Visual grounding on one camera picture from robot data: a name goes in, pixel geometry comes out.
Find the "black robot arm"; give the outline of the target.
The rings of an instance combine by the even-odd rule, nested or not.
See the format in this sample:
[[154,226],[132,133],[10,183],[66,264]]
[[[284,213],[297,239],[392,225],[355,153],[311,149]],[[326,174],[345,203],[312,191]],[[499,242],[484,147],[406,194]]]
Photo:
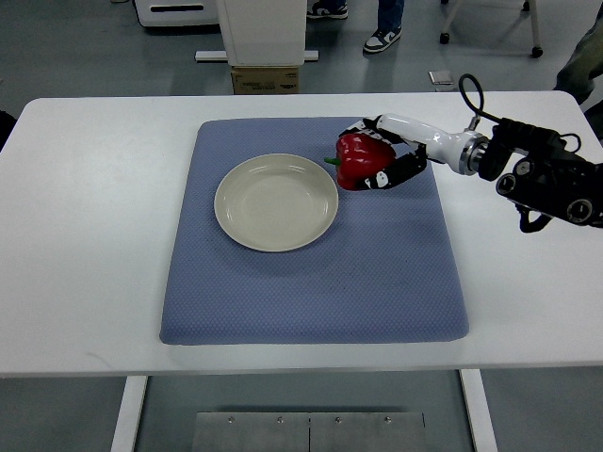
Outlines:
[[484,110],[479,80],[466,73],[459,91],[473,111],[469,126],[492,121],[492,136],[462,158],[468,170],[496,184],[497,194],[519,213],[519,229],[537,233],[554,218],[576,226],[602,227],[602,165],[566,149],[567,135],[540,126],[496,117]]

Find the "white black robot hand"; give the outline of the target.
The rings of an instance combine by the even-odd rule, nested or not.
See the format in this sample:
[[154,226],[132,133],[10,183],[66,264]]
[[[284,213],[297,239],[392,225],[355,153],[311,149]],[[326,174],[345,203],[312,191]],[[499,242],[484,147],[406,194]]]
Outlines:
[[430,161],[446,164],[458,174],[472,175],[478,170],[480,154],[487,144],[487,138],[475,131],[450,134],[394,114],[364,118],[345,129],[339,137],[352,133],[381,140],[396,152],[393,163],[365,179],[367,189],[398,186],[417,176]]

